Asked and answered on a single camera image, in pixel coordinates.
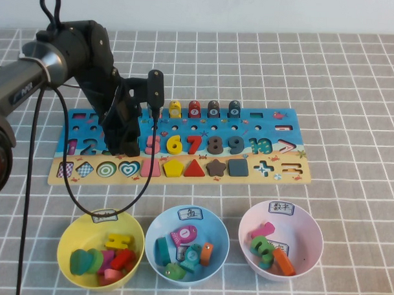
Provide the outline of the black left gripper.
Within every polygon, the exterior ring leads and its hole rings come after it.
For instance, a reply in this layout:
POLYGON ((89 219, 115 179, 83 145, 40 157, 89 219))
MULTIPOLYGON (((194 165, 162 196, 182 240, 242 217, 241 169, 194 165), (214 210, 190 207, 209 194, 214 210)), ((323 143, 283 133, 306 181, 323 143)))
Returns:
POLYGON ((138 118, 144 86, 145 80, 142 78, 120 78, 118 82, 112 104, 101 123, 104 142, 113 156, 121 154, 121 140, 125 140, 124 154, 132 157, 140 155, 138 118))

